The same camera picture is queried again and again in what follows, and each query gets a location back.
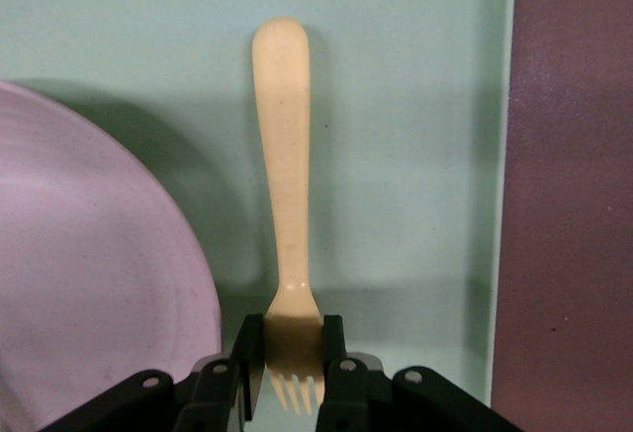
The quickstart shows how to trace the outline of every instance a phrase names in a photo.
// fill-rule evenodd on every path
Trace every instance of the fork handle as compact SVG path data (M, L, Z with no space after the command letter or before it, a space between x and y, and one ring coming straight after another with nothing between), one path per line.
M292 19L274 19L255 35L252 58L255 100L277 240L279 287L308 286L308 36Z

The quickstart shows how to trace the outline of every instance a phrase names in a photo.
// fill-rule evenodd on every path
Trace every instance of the brown surface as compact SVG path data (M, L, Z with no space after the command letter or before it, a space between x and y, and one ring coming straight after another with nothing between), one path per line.
M515 0L494 408L633 430L633 0Z

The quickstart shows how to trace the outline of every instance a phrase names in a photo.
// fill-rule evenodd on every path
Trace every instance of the light green tray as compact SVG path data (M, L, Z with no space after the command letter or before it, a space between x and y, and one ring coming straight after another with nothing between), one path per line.
M0 0L0 78L95 122L164 184L206 251L230 344L276 284L250 45L295 17L312 50L321 312L388 374L426 365L488 400L512 3ZM249 429L314 422L281 414L266 384Z

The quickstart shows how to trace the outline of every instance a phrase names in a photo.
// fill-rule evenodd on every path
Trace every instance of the metal bolt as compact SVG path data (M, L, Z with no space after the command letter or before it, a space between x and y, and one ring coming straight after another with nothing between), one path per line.
M228 371L228 366L224 363L220 363L219 365L214 366L214 373L216 375L221 375L222 373L226 373Z
M405 381L407 381L407 383L413 383L414 385L419 385L422 383L422 381L424 381L424 379L422 378L422 375L415 371L415 370L408 370L405 373Z
M147 378L145 381L143 381L142 386L144 388L153 388L154 386L158 386L158 383L160 383L160 378L152 376L151 378Z
M343 371L354 371L356 369L356 363L352 360L343 360L338 367Z

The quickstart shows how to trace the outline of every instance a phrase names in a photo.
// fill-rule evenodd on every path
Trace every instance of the yellow plastic fork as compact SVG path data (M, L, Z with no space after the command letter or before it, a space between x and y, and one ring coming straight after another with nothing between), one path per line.
M253 40L255 99L273 210L279 288L264 317L266 365L282 406L312 414L311 381L324 394L322 320L310 289L308 181L310 52L304 28L288 18L262 26Z

